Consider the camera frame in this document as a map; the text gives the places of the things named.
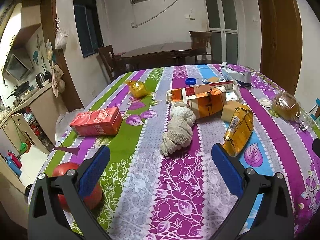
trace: striped tablecloth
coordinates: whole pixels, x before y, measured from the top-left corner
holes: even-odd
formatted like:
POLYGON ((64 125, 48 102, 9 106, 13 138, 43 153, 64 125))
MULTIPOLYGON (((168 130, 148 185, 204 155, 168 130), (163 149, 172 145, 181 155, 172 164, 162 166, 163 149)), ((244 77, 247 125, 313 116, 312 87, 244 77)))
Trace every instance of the striped tablecloth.
MULTIPOLYGON (((250 90, 241 88, 244 102, 254 112, 254 132, 241 162, 250 167, 245 156, 255 152, 259 161, 254 168, 259 174, 284 174, 298 233, 320 202, 320 160, 312 151, 316 135, 311 129, 297 133, 259 104, 259 98, 272 98, 282 90, 270 79, 247 67, 230 67, 251 71, 253 80, 250 90)), ((111 159, 100 180, 104 204, 94 213, 114 240, 209 239, 236 202, 211 159, 212 145, 223 143, 228 123, 218 115, 197 120, 191 145, 181 157, 164 158, 159 146, 168 122, 166 91, 186 87, 187 77, 202 84, 203 78, 212 76, 220 76, 220 65, 175 66, 120 76, 86 109, 118 106, 124 117, 118 135, 77 137, 68 130, 60 140, 65 148, 51 152, 41 171, 50 176, 59 163, 81 163, 102 144, 108 145, 111 159), (149 96, 133 98, 123 83, 127 79, 143 81, 149 96)), ((244 230, 252 225, 261 198, 259 195, 244 230)), ((79 232, 72 216, 67 217, 72 229, 79 232)))

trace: glass door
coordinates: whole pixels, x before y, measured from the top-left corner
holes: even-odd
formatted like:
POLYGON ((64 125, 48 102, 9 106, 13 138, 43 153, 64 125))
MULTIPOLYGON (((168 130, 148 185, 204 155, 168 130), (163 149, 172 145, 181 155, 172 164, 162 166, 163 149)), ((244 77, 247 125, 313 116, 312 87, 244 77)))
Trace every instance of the glass door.
POLYGON ((205 0, 212 31, 212 58, 227 61, 228 64, 238 63, 238 28, 234 0, 205 0))

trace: window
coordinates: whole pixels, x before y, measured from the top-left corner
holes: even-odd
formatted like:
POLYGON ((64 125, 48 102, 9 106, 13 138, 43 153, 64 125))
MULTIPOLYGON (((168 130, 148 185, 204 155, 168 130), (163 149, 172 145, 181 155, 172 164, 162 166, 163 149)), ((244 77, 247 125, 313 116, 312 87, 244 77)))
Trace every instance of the window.
POLYGON ((96 0, 73 0, 76 26, 83 57, 103 47, 96 0))

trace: blue bottle cap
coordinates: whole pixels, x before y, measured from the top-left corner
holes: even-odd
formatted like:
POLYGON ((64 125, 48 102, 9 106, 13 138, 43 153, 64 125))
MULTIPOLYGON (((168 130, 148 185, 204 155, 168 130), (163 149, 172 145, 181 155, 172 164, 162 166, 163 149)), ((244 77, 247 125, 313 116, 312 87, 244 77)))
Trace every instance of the blue bottle cap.
POLYGON ((186 85, 195 85, 197 80, 195 78, 186 78, 186 85))

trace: blue gripper pad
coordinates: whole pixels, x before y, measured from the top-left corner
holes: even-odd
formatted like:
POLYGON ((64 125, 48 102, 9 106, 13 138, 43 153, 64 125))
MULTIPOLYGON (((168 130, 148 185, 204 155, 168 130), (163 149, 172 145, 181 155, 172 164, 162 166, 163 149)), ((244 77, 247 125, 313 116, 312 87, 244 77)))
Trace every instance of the blue gripper pad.
POLYGON ((238 198, 241 198, 243 195, 242 178, 229 161, 226 154, 228 153, 226 153, 222 147, 220 148, 218 144, 212 146, 212 160, 218 168, 230 193, 238 198))
POLYGON ((94 160, 88 159, 88 161, 92 161, 92 163, 88 166, 79 180, 78 195, 81 198, 89 196, 93 191, 101 174, 110 161, 110 149, 107 146, 101 146, 92 159, 94 160))

